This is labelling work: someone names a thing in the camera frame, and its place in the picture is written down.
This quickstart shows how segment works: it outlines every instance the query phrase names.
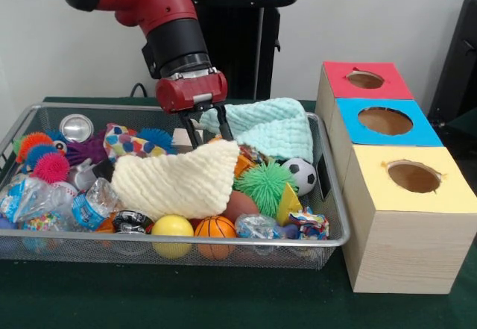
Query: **metal wire basket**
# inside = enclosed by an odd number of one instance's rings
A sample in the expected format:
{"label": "metal wire basket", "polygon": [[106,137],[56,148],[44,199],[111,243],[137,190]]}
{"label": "metal wire basket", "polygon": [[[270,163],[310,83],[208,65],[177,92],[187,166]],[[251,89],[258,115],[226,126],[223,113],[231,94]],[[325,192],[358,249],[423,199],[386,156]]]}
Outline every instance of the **metal wire basket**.
{"label": "metal wire basket", "polygon": [[[58,129],[63,117],[80,113],[89,117],[95,129],[115,122],[132,129],[162,128],[170,134],[180,128],[178,116],[159,107],[131,107],[96,104],[43,103],[26,109],[0,143],[0,188],[9,183],[16,171],[12,142],[33,131]],[[329,220],[328,240],[239,239],[187,236],[131,236],[78,232],[36,232],[0,230],[0,259],[47,260],[100,263],[150,263],[200,266],[247,266],[321,269],[336,247],[350,236],[350,226],[339,191],[326,130],[321,119],[309,114],[314,138],[314,165],[319,168],[316,187],[300,200]],[[179,253],[184,245],[190,252],[177,259],[161,257],[155,245],[168,245]],[[201,246],[229,254],[223,260],[203,257]]]}

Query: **black cable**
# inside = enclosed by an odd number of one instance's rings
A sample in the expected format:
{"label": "black cable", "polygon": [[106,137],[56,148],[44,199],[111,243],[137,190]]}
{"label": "black cable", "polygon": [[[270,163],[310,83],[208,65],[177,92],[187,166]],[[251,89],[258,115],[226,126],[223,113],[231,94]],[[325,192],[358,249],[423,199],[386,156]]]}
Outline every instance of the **black cable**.
{"label": "black cable", "polygon": [[142,85],[142,83],[136,83],[136,84],[134,84],[134,87],[131,90],[131,94],[129,95],[131,98],[134,97],[134,94],[136,93],[137,88],[142,89],[142,94],[145,98],[148,97],[148,92],[146,92],[146,88],[144,88],[144,85]]}

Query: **green spiky ball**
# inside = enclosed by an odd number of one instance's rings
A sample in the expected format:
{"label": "green spiky ball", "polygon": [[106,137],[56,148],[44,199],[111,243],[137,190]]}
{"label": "green spiky ball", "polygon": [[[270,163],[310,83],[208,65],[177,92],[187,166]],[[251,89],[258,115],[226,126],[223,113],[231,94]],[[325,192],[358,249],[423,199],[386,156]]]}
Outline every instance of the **green spiky ball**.
{"label": "green spiky ball", "polygon": [[287,183],[297,191],[291,172],[272,161],[248,170],[236,180],[235,185],[238,191],[253,199],[262,215],[275,218]]}

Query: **plastic water bottle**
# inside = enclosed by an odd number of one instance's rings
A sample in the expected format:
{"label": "plastic water bottle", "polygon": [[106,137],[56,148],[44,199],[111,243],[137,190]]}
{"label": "plastic water bottle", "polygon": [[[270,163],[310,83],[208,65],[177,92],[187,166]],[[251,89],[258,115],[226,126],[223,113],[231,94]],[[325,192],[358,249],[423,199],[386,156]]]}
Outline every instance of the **plastic water bottle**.
{"label": "plastic water bottle", "polygon": [[86,193],[75,198],[73,216],[79,225],[95,231],[115,211],[118,196],[111,184],[99,178]]}
{"label": "plastic water bottle", "polygon": [[16,176],[0,193],[0,213],[11,222],[23,222],[55,210],[69,210],[72,202],[73,196],[65,187]]}

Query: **mint green towel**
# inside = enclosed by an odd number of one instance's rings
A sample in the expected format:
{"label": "mint green towel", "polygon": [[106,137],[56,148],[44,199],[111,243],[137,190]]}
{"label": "mint green towel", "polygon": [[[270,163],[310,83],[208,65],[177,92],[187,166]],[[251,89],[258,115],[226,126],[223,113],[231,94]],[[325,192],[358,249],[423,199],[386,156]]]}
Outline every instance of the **mint green towel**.
{"label": "mint green towel", "polygon": [[[313,162],[313,138],[302,105],[291,98],[253,104],[226,105],[227,120],[239,145],[254,147],[265,155]],[[200,125],[218,134],[217,110],[205,112]]]}

